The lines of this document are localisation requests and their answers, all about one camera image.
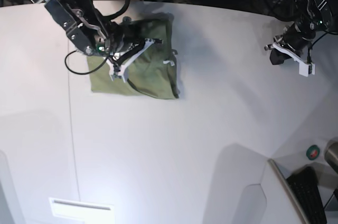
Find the green towel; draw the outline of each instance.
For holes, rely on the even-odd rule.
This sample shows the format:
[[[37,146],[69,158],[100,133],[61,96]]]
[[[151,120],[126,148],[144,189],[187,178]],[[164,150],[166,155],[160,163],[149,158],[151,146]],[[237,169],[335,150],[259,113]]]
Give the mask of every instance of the green towel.
[[[153,44],[128,67],[127,83],[122,79],[112,81],[109,76],[109,65],[105,64],[90,75],[91,90],[125,96],[147,95],[158,99],[177,99],[179,97],[176,84],[177,65],[171,47],[171,22],[152,19],[137,21],[134,24],[141,24],[144,29],[142,37],[162,39],[163,45]],[[87,62],[89,70],[93,70],[102,63],[102,58],[87,57]]]

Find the green cloth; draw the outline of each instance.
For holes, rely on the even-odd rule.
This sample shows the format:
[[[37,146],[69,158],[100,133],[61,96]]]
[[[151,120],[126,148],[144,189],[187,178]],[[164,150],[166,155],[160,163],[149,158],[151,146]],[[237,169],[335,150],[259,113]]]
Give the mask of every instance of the green cloth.
[[[91,90],[125,96],[147,95],[158,99],[177,99],[179,97],[176,84],[177,63],[171,47],[171,22],[155,19],[138,21],[134,24],[141,24],[144,29],[142,37],[162,39],[163,45],[151,45],[128,67],[127,83],[122,79],[112,81],[109,76],[109,65],[105,64],[90,75]],[[168,60],[173,61],[175,65],[163,63]],[[87,57],[87,62],[89,70],[93,70],[102,63],[102,58]]]

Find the white table surface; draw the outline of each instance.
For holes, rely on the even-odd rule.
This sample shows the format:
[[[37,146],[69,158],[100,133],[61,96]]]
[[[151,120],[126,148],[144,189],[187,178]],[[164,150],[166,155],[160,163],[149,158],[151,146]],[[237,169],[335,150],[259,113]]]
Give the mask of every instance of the white table surface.
[[[321,67],[305,78],[292,61],[270,64],[263,47],[284,27],[272,17],[162,3],[126,15],[158,12],[174,16],[179,100],[93,94],[72,74],[68,88],[67,39],[43,6],[1,8],[0,150],[30,223],[73,223],[51,217],[48,197],[113,204],[123,224],[231,221],[242,190],[333,87]],[[70,62],[88,69],[85,57]]]

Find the gray cylinder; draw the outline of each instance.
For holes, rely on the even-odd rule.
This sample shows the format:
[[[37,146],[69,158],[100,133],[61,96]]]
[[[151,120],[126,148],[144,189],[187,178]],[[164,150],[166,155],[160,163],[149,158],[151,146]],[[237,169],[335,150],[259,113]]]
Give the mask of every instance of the gray cylinder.
[[[326,162],[338,174],[338,142],[332,143],[326,150],[324,156]]]

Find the white table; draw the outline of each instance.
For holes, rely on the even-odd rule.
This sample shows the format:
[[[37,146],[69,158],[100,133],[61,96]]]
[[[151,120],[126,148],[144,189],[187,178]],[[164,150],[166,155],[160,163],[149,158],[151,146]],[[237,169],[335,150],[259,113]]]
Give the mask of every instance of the white table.
[[[96,6],[108,14],[121,3],[98,2]],[[116,221],[123,224],[231,221],[243,189],[261,182],[266,159],[295,131],[308,130],[308,117],[335,89],[336,75],[323,70],[323,58],[336,49],[324,45],[331,37],[315,49],[317,75],[305,78],[298,75],[292,61],[282,67],[270,64],[263,47],[284,27],[272,17],[191,5],[135,3],[126,14],[133,19],[158,12],[175,17],[172,43],[179,52],[180,99],[93,94],[89,77],[72,74],[68,90],[63,66],[67,40],[62,29],[42,6],[25,6],[33,19],[22,15],[21,8],[0,10],[1,18],[8,19],[7,32],[1,33],[7,35],[7,54],[12,54],[2,53],[9,62],[0,76],[10,80],[2,89],[10,98],[0,97],[6,122],[0,126],[5,125],[5,135],[11,140],[4,139],[1,130],[0,150],[8,156],[24,216],[31,221],[68,223],[53,219],[49,212],[45,216],[36,212],[42,205],[46,210],[43,200],[47,197],[113,204]],[[12,18],[15,14],[20,20]],[[13,24],[16,28],[9,35]],[[16,35],[26,39],[15,45]],[[331,59],[330,68],[337,63],[337,57]],[[85,57],[75,55],[70,64],[79,71],[88,69]],[[22,70],[25,76],[19,77],[17,72]],[[16,129],[14,125],[22,120],[12,118],[14,114],[38,110],[52,115],[35,113],[31,123]],[[326,124],[337,110],[334,103],[324,116],[312,117]],[[46,128],[41,134],[40,123]],[[16,146],[32,127],[37,129],[31,141],[17,154]],[[330,123],[318,133],[330,137],[335,131]],[[46,135],[52,135],[49,142],[43,140]],[[25,163],[40,169],[31,174]],[[50,184],[42,187],[39,197],[33,197],[26,183],[36,193],[41,180]],[[29,203],[31,198],[35,205]],[[281,211],[269,209],[269,216]]]

